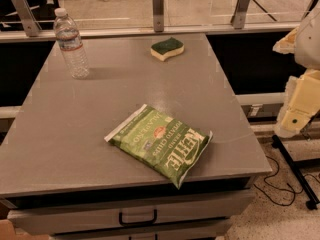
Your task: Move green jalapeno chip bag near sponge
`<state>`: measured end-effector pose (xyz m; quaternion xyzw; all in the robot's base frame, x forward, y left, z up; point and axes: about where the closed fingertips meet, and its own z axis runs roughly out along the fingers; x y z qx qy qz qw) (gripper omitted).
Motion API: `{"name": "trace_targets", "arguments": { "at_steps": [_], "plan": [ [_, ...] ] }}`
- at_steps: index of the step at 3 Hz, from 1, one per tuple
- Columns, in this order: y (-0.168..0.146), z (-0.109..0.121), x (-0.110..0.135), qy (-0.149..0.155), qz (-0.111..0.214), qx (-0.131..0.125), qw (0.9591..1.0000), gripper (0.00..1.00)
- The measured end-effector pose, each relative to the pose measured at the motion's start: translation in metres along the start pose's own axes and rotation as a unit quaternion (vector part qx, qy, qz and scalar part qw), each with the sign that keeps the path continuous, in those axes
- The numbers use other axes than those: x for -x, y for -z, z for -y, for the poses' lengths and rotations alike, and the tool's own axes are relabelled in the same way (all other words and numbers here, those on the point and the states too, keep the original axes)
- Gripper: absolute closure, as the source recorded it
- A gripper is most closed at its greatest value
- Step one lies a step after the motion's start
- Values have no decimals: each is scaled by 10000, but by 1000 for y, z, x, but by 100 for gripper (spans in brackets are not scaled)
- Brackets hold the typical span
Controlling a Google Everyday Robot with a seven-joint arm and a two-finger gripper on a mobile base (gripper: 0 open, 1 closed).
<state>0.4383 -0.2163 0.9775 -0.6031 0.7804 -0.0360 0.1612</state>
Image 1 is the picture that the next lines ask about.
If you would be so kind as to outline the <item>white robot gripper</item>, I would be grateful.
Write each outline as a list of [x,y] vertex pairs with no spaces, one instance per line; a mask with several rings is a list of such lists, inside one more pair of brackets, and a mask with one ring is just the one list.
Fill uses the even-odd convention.
[[279,137],[291,138],[320,111],[320,9],[314,8],[299,28],[277,41],[272,50],[280,54],[294,53],[298,64],[311,68],[299,78],[290,76],[285,87],[284,104],[274,132]]

